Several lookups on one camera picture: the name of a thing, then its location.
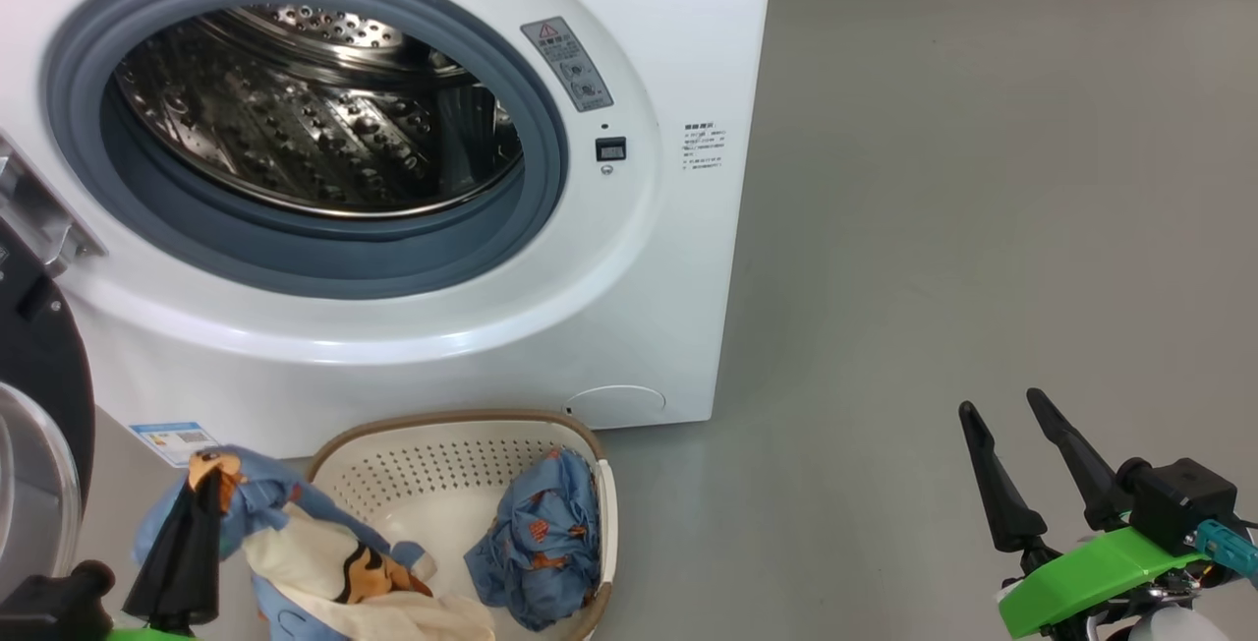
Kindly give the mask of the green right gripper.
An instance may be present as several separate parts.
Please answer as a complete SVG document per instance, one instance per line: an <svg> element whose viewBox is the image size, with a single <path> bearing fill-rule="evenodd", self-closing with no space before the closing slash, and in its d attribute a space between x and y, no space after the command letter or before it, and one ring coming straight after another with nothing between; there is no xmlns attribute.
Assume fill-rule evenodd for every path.
<svg viewBox="0 0 1258 641"><path fill-rule="evenodd" d="M1027 402L1042 434L1055 445L1084 505L1084 520L1102 533L1060 553L1043 543L1047 524L1018 491L995 452L995 439L971 402L959 421L993 545L1020 553L1021 574L1006 579L998 615L1011 640L1223 640L1215 623L1194 608L1208 589L1240 578L1240 535L1227 527L1199 527L1172 554L1126 527L1131 496L1115 468L1092 447L1039 387Z"/></svg>

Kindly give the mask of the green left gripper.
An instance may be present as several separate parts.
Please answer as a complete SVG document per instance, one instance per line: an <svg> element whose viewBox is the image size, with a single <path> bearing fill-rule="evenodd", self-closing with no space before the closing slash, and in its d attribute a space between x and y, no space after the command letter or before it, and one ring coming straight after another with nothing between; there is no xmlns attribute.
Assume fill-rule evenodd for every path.
<svg viewBox="0 0 1258 641"><path fill-rule="evenodd" d="M196 485L182 480L143 517L132 556L138 577L123 611L145 623L200 626L216 618L223 475L208 471ZM162 628L111 628L106 641L199 641Z"/></svg>

